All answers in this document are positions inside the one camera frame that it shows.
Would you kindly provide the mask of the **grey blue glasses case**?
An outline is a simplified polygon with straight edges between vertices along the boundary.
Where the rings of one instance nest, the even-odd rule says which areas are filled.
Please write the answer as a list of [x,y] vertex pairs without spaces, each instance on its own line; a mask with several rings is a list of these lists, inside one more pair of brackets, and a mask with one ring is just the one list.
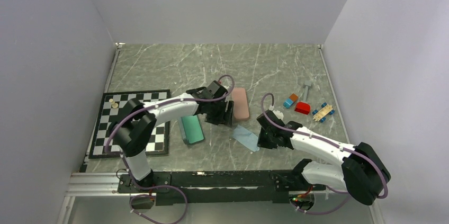
[[205,140],[197,115],[178,118],[181,139],[186,145],[193,145]]

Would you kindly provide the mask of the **pink glasses case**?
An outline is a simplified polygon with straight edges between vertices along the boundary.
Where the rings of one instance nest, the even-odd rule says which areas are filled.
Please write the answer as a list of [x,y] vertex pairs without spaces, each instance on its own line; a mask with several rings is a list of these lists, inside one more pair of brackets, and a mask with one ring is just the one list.
[[231,92],[234,101],[234,118],[236,121],[247,121],[250,117],[246,90],[242,87],[234,88]]

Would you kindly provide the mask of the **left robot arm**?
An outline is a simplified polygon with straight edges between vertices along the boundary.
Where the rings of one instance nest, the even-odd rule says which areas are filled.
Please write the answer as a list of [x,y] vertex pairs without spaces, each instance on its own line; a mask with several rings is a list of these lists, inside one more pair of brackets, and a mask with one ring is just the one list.
[[109,140],[122,151],[122,159],[132,174],[131,185],[138,192],[151,188],[154,172],[149,166],[146,146],[151,133],[160,124],[178,118],[203,114],[207,123],[232,126],[234,103],[227,101],[233,87],[214,80],[199,87],[157,102],[126,102],[109,127]]

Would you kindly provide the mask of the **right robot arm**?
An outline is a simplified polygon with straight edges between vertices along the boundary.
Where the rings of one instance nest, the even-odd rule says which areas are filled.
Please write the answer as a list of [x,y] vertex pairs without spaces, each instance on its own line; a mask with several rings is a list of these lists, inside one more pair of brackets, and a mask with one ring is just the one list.
[[300,123],[284,123],[273,111],[257,117],[261,126],[258,145],[275,149],[286,147],[300,150],[324,160],[301,160],[292,170],[292,183],[299,190],[309,185],[325,185],[347,192],[364,205],[388,194],[384,190],[391,175],[371,145],[346,144],[314,133]]

